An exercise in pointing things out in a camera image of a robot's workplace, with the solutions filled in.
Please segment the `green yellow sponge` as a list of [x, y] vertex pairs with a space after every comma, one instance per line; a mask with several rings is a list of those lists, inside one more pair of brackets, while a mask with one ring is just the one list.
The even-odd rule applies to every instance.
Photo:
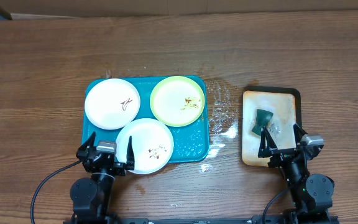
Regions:
[[273, 113], [271, 111], [256, 109], [255, 124], [252, 128], [252, 132], [261, 136], [263, 127], [266, 127], [272, 118]]

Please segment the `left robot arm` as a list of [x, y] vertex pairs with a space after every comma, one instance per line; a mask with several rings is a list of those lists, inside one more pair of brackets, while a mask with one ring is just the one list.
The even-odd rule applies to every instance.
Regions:
[[109, 204], [115, 177], [125, 176], [128, 170], [134, 170], [132, 139], [125, 144], [125, 162], [116, 160], [115, 142], [100, 141], [95, 145], [95, 139], [96, 133], [92, 133], [76, 152], [76, 157], [91, 177], [79, 179], [71, 186], [73, 216], [70, 222], [117, 224], [121, 219], [109, 212]]

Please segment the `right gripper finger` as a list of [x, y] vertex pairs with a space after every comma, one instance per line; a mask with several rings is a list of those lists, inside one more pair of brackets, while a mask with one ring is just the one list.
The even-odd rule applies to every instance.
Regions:
[[304, 135], [307, 134], [307, 132], [303, 130], [301, 127], [299, 127], [297, 123], [293, 125], [293, 130], [294, 130], [296, 145], [305, 145], [306, 143], [302, 141], [302, 138]]
[[271, 157], [276, 150], [277, 150], [277, 145], [275, 144], [273, 138], [271, 137], [268, 129], [264, 126], [261, 129], [261, 134], [260, 134], [260, 146], [259, 146], [258, 157]]

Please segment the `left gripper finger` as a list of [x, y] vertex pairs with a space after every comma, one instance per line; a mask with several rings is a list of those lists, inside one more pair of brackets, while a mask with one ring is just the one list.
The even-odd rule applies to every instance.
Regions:
[[132, 148], [132, 136], [129, 136], [128, 145], [127, 145], [127, 155], [126, 155], [126, 170], [134, 170], [134, 167], [135, 167], [135, 157]]
[[91, 136], [78, 148], [79, 151], [85, 151], [89, 147], [94, 146], [94, 140], [96, 139], [96, 132], [94, 131]]

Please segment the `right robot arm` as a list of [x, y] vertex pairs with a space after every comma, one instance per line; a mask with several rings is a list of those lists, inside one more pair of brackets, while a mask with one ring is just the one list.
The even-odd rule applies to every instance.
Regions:
[[[261, 128], [259, 158], [268, 157], [270, 168], [279, 168], [287, 182], [287, 188], [276, 195], [259, 217], [261, 223], [339, 223], [337, 216], [329, 214], [333, 205], [334, 181], [323, 174], [310, 174], [308, 161], [315, 158], [324, 146], [320, 135], [308, 134], [299, 125], [293, 125], [296, 146], [278, 149], [266, 127]], [[290, 193], [294, 209], [281, 215], [268, 216], [269, 207], [282, 195]]]

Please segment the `yellow-green plate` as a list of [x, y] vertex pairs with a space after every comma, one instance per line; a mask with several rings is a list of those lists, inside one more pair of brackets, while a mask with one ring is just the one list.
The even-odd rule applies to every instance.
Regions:
[[183, 76], [164, 78], [150, 95], [150, 109], [167, 126], [182, 127], [196, 121], [205, 107], [204, 91], [194, 80]]

